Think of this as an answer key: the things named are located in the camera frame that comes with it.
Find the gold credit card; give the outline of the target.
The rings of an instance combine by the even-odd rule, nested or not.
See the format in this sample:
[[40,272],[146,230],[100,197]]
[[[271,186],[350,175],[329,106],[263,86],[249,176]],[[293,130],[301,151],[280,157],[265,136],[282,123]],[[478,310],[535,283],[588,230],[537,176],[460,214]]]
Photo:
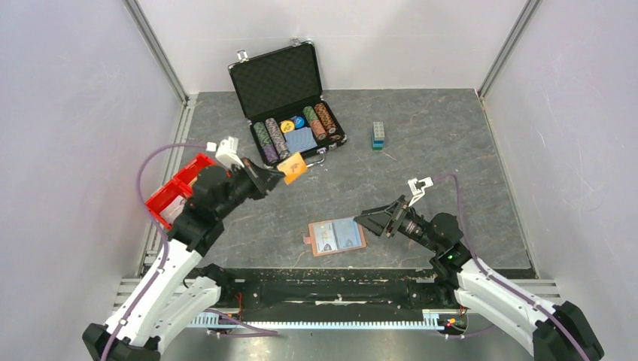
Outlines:
[[284,183],[290,185],[308,170],[308,165],[300,153],[295,153],[277,165],[277,170],[284,174]]

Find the orange leather card holder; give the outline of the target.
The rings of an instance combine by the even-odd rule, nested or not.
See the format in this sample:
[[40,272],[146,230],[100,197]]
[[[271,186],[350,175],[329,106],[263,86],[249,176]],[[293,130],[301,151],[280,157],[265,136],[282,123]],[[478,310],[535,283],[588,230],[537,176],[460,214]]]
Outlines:
[[[316,223],[331,222],[336,235],[337,251],[317,255],[314,248],[314,236],[312,227]],[[313,253],[313,256],[326,256],[334,253],[343,253],[351,250],[359,250],[367,247],[367,242],[363,233],[363,227],[354,222],[354,217],[345,217],[334,220],[324,220],[308,224],[308,235],[303,239]]]

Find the silver VIP card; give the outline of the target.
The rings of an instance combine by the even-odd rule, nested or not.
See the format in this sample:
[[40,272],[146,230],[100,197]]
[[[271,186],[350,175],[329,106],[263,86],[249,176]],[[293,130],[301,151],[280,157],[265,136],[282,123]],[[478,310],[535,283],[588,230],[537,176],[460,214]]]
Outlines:
[[331,222],[316,223],[312,227],[317,255],[337,251],[336,235]]

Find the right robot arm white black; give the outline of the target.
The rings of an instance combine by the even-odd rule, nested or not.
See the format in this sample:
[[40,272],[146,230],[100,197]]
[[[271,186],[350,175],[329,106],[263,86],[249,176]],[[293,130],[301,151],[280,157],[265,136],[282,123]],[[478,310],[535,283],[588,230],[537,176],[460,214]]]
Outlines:
[[438,213],[426,220],[404,196],[363,211],[355,222],[379,237],[399,233],[434,252],[434,295],[445,307],[475,311],[515,339],[535,360],[601,360],[605,356],[582,310],[557,305],[523,289],[486,265],[461,241],[459,220]]

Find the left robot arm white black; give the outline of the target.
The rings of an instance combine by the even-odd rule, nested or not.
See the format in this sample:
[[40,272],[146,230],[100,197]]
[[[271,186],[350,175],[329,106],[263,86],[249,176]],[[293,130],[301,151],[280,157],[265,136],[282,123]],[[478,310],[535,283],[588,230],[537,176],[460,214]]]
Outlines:
[[159,360],[175,337],[206,308],[230,305],[236,286],[220,267],[173,295],[215,241],[223,220],[248,199],[263,199],[284,173],[243,158],[231,169],[201,170],[193,194],[164,237],[163,248],[128,299],[103,324],[91,323],[82,340],[93,360]]

